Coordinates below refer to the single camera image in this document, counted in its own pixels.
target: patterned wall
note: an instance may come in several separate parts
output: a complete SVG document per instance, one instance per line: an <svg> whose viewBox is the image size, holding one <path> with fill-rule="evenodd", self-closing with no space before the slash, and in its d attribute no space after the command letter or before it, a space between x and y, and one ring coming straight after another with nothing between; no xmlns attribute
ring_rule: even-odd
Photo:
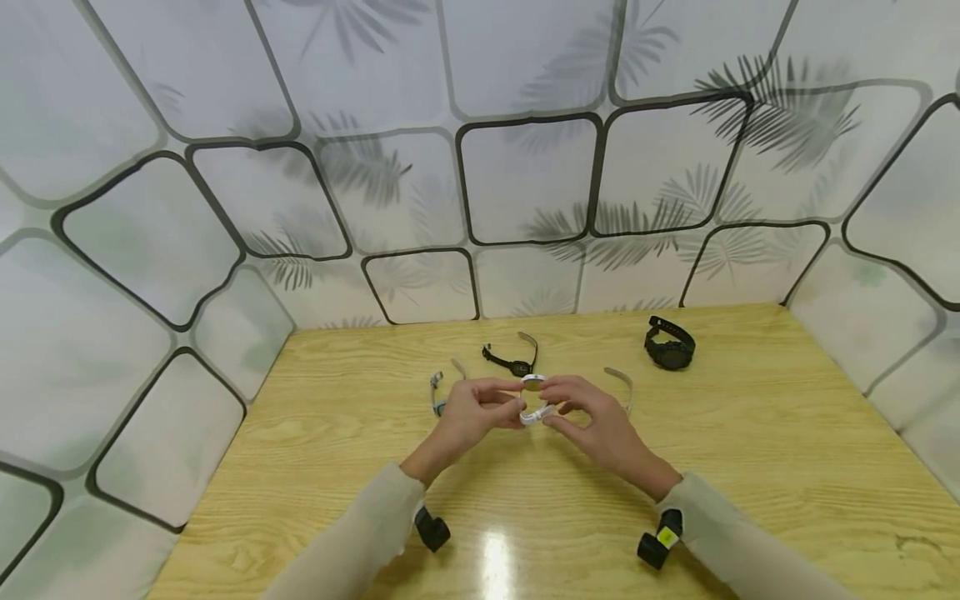
<svg viewBox="0 0 960 600"><path fill-rule="evenodd" d="M776 301L960 497L950 0L0 5L0 600L143 596L286 336Z"/></svg>

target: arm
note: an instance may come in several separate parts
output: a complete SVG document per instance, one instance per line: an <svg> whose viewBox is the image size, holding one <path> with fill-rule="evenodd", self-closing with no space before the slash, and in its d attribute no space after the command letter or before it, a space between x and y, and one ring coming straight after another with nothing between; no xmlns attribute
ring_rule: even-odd
<svg viewBox="0 0 960 600"><path fill-rule="evenodd" d="M540 397L560 404L560 415L583 410L590 424L579 427L553 415L556 429L599 466L619 475L657 502L679 509L682 540L690 552L742 600L852 600L839 584L757 527L720 492L695 473L681 476L643 443L616 398L583 377L547 379Z"/></svg>
<svg viewBox="0 0 960 600"><path fill-rule="evenodd" d="M494 427L522 428L519 381L458 381L444 415L399 466L389 464L322 531L261 600L355 600L410 537L426 489Z"/></svg>

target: left hand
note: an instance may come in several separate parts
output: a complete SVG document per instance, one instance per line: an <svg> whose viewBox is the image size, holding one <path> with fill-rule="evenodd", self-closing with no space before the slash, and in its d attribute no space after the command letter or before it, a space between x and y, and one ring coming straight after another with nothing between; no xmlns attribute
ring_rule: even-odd
<svg viewBox="0 0 960 600"><path fill-rule="evenodd" d="M444 415L433 431L400 468L429 486L438 475L480 444L495 427L522 429L520 381L464 379L453 384Z"/></svg>

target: beige sleeve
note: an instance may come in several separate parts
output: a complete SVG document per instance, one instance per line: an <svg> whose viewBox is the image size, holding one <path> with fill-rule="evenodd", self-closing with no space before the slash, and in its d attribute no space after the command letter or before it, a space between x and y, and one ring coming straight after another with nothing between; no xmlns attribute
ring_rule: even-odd
<svg viewBox="0 0 960 600"><path fill-rule="evenodd" d="M261 600L356 600L403 547L425 489L396 464L280 573Z"/></svg>
<svg viewBox="0 0 960 600"><path fill-rule="evenodd" d="M741 600L853 600L825 573L750 521L695 473L657 505L684 515L683 541Z"/></svg>

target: black smartwatch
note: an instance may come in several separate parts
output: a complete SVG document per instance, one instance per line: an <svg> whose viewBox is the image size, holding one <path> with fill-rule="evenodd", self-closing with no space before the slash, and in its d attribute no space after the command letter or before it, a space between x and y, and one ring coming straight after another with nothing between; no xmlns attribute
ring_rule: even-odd
<svg viewBox="0 0 960 600"><path fill-rule="evenodd" d="M661 331L669 333L677 338L676 342L654 342L654 338ZM668 371L677 371L683 369L693 360L693 350L697 344L693 337L684 331L677 324L670 323L660 317L650 317L650 331L647 331L647 338L643 343L647 348L647 354L657 364L658 367Z"/></svg>
<svg viewBox="0 0 960 600"><path fill-rule="evenodd" d="M493 352L490 351L491 345L487 344L480 348L480 353L483 354L483 357L499 365L504 369L509 369L510 373L514 377L525 377L534 371L534 367L537 365L537 354L540 352L540 346L537 344L537 340L533 338L532 335L527 335L522 331L516 333L521 340L527 341L531 346L534 347L534 359L529 363L524 360L505 360L499 356L495 356Z"/></svg>

